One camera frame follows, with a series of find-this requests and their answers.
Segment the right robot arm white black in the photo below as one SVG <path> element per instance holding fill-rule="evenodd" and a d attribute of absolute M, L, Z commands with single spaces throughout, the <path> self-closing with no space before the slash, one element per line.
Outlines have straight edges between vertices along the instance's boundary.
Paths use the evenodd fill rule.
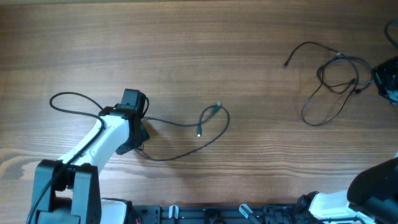
<path fill-rule="evenodd" d="M 397 157 L 358 174 L 348 190 L 303 195 L 295 221 L 311 223 L 397 223 Z"/>

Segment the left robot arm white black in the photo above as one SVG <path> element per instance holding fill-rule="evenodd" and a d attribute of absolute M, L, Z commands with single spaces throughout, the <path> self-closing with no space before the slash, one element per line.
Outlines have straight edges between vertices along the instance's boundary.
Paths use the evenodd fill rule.
<path fill-rule="evenodd" d="M 149 135 L 141 121 L 149 105 L 145 94 L 126 89 L 115 106 L 94 115 L 93 129 L 57 160 L 35 169 L 28 223 L 140 223 L 128 200 L 103 198 L 99 174 L 111 156 L 138 149 Z"/>

